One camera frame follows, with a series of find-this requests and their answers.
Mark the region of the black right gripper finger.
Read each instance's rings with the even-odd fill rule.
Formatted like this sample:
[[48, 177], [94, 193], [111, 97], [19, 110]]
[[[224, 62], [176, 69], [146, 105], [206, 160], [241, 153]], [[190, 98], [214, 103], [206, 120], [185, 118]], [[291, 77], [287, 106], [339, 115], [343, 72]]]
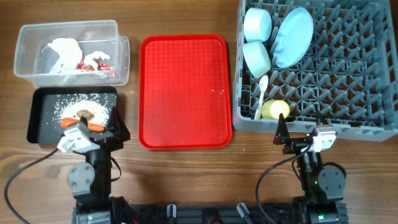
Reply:
[[315, 112], [316, 124], [319, 125], [326, 125], [326, 120], [323, 118], [322, 114], [316, 110]]
[[290, 142], [290, 134], [287, 129], [284, 114], [281, 113], [278, 119], [278, 126], [275, 133], [273, 143], [276, 145], [288, 144]]

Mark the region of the brown food scrap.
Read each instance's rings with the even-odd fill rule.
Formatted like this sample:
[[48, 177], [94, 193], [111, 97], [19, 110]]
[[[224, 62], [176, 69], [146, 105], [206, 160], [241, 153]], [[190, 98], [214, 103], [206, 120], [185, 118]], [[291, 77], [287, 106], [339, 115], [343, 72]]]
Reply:
[[79, 110], [79, 111], [77, 111], [76, 115], [79, 118], [81, 118], [81, 117], [86, 118], [87, 121], [91, 121], [95, 117], [95, 115], [89, 110]]

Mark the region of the orange carrot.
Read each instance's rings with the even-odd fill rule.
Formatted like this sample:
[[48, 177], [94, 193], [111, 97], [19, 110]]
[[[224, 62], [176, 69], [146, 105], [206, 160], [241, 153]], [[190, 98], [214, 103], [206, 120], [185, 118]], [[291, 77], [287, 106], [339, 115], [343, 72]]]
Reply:
[[[78, 120], [77, 119], [72, 119], [72, 118], [63, 118], [60, 122], [60, 125], [62, 128], [67, 128], [70, 125], [77, 124]], [[90, 131], [94, 132], [103, 132], [105, 131], [105, 128], [99, 124], [93, 124], [93, 123], [88, 123], [88, 128]]]

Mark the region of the white rice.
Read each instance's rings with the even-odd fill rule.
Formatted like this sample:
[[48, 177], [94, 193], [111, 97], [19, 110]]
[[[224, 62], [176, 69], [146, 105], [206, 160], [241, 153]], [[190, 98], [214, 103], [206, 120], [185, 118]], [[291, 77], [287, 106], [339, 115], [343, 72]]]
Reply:
[[89, 123], [105, 126], [108, 123], [111, 108], [116, 106], [117, 96], [114, 93], [66, 94], [65, 98], [56, 96], [52, 121], [60, 123], [63, 118], [80, 119], [79, 110], [89, 110], [95, 117]]

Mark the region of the yellow plastic cup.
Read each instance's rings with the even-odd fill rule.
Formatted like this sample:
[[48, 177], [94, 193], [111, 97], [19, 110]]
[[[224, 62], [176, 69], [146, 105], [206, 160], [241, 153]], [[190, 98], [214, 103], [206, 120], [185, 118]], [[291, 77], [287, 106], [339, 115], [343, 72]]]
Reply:
[[280, 114], [287, 118], [290, 113], [289, 105], [283, 100], [268, 100], [262, 106], [262, 118], [279, 119]]

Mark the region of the red snack wrapper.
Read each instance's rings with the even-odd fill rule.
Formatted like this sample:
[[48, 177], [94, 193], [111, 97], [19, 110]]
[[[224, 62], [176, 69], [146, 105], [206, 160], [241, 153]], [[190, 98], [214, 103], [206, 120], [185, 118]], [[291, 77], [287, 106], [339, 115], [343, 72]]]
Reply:
[[79, 69], [81, 72], [110, 70], [112, 68], [113, 67], [108, 64], [104, 64], [102, 62], [97, 62], [95, 59], [88, 58], [88, 57], [83, 57], [77, 66], [77, 69]]

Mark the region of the white plastic spoon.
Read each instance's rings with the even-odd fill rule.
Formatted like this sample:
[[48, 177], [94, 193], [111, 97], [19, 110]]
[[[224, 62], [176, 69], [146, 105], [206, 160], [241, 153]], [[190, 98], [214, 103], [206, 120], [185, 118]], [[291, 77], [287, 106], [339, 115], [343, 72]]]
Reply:
[[262, 104], [264, 101], [264, 94], [267, 90], [269, 82], [269, 77], [267, 75], [263, 75], [261, 79], [259, 80], [259, 88], [260, 88], [260, 97], [259, 97], [259, 106], [257, 107], [254, 119], [255, 120], [260, 120], [261, 119], [261, 113], [262, 113]]

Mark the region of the small twisted white napkin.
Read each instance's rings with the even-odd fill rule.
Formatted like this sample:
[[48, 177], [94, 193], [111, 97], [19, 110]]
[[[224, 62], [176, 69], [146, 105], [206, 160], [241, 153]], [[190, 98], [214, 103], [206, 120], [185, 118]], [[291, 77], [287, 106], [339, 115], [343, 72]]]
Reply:
[[104, 52], [95, 51], [91, 54], [88, 54], [83, 59], [83, 64], [92, 67], [95, 71], [98, 70], [98, 63], [96, 60], [109, 60], [110, 56]]

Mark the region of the large white napkin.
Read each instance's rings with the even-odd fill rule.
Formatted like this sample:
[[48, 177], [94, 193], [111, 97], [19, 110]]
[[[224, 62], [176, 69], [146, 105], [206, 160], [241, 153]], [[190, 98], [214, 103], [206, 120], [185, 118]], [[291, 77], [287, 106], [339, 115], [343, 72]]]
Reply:
[[59, 59], [50, 69], [50, 73], [63, 73], [77, 69], [83, 52], [75, 39], [57, 38], [47, 45], [59, 55]]

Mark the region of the mint green bowl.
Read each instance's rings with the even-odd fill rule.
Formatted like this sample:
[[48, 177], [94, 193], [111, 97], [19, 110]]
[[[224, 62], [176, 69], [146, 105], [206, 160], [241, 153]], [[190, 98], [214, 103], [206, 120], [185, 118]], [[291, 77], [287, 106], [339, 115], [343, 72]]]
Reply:
[[255, 78], [260, 78], [271, 69], [269, 54], [261, 41], [245, 43], [243, 55], [249, 71]]

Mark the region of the light blue plate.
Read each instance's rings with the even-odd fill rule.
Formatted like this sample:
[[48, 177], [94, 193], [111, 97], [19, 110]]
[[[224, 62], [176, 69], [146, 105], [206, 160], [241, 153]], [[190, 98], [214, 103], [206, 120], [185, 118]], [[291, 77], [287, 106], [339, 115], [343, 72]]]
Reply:
[[279, 68], [295, 65], [307, 52], [313, 37], [313, 19], [304, 7], [291, 11], [283, 20], [275, 38], [275, 64]]

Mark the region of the light blue bowl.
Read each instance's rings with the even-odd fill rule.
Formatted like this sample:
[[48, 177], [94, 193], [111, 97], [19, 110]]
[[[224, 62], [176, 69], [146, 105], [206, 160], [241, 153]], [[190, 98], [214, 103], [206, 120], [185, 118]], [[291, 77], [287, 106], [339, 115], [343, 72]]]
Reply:
[[267, 41], [272, 30], [271, 15], [265, 9], [249, 8], [244, 17], [243, 29], [247, 42]]

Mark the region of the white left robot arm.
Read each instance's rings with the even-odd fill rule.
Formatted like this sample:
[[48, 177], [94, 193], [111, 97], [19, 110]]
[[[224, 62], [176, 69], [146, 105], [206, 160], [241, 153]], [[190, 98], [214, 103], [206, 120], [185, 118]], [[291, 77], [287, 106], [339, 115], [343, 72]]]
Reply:
[[85, 118], [77, 124], [71, 124], [64, 132], [67, 149], [85, 156], [85, 162], [75, 164], [69, 171], [67, 182], [72, 189], [76, 202], [88, 208], [103, 207], [109, 201], [113, 151], [124, 147], [130, 140], [130, 132], [123, 123], [118, 110], [111, 109], [110, 118], [105, 128], [108, 136], [95, 140]]

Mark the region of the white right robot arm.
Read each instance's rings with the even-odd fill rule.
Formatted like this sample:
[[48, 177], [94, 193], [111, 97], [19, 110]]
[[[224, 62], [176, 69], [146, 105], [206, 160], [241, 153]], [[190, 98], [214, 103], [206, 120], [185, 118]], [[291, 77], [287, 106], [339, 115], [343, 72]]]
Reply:
[[333, 126], [318, 113], [312, 132], [302, 138], [291, 138], [284, 115], [279, 115], [274, 144], [283, 145], [283, 154], [294, 155], [305, 198], [310, 203], [332, 203], [344, 198], [346, 173], [321, 159], [321, 153], [332, 147], [336, 137]]

